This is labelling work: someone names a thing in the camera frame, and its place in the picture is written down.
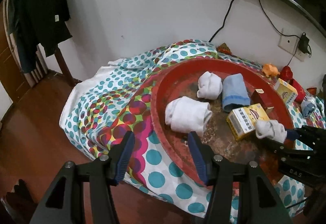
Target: wall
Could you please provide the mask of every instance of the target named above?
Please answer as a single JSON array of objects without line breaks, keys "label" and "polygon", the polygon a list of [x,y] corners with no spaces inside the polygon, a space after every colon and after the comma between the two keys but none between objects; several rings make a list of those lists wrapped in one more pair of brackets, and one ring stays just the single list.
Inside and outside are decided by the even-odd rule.
[{"label": "wall", "polygon": [[[221,26],[231,0],[68,0],[72,40],[60,44],[75,78],[92,77],[110,60],[139,54],[187,38],[209,40]],[[279,0],[261,0],[277,28],[310,38],[312,57],[290,67],[303,87],[320,86],[326,73],[326,39],[302,15]],[[236,0],[225,28],[213,43],[226,42],[238,56],[281,69],[291,55],[278,47],[279,35],[258,0]],[[46,59],[58,70],[53,57]]]},{"label": "wall", "polygon": [[12,100],[5,91],[2,83],[0,83],[0,120],[3,118],[4,114],[7,112],[12,104]]}]

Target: power adapter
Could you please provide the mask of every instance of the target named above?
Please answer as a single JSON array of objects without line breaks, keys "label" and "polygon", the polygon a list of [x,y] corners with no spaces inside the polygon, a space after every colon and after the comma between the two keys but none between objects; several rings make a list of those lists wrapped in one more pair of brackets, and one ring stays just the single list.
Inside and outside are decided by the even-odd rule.
[{"label": "power adapter", "polygon": [[305,32],[303,32],[298,43],[298,49],[302,53],[308,53],[310,55],[311,52],[308,50],[308,44],[309,44],[309,38],[307,38]]}]

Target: tablecloth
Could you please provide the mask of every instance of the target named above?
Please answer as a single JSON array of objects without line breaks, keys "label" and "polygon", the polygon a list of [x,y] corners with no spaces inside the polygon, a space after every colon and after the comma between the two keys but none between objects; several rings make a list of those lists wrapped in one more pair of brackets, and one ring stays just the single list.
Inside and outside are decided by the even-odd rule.
[{"label": "tablecloth", "polygon": [[[133,58],[109,62],[109,67],[101,68],[94,78],[72,91],[60,126],[70,142],[90,159],[107,154],[114,144],[121,142],[127,130],[132,130],[136,144],[124,180],[146,194],[204,217],[211,191],[195,183],[170,159],[156,136],[150,115],[151,89],[156,76],[173,64],[198,56],[242,64],[271,86],[275,83],[275,79],[262,75],[261,64],[219,53],[206,41],[184,40]],[[303,119],[298,104],[287,105],[287,108],[295,127],[306,124],[325,127],[319,109]],[[308,149],[299,141],[295,147]],[[304,198],[304,186],[288,176],[284,176],[275,189],[285,206]],[[289,215],[294,216],[303,205],[289,209]],[[237,210],[238,197],[234,196],[230,209],[232,223],[237,221]]]}]

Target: electrical outlet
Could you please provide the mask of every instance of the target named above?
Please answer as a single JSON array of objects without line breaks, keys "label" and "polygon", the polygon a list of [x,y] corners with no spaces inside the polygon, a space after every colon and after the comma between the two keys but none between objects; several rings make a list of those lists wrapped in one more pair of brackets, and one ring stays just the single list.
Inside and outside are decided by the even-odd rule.
[{"label": "electrical outlet", "polygon": [[300,61],[304,61],[304,59],[308,56],[307,53],[303,53],[301,50],[297,50],[297,53],[294,55]]},{"label": "electrical outlet", "polygon": [[[284,28],[282,28],[282,33],[286,34],[286,35],[290,35],[287,33],[284,33]],[[280,41],[278,43],[278,46],[287,51],[290,54],[294,54],[295,49],[297,47],[297,42],[298,42],[298,38],[297,37],[286,37],[286,36],[282,36],[280,37]]]}]

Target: black jacket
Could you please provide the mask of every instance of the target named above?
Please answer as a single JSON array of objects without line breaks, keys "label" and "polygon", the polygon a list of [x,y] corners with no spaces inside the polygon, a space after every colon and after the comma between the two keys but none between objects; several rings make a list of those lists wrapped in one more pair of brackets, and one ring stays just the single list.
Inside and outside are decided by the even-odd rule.
[{"label": "black jacket", "polygon": [[66,0],[10,0],[9,31],[14,33],[24,73],[35,69],[37,44],[50,56],[58,43],[71,38],[65,24],[68,19]]}]

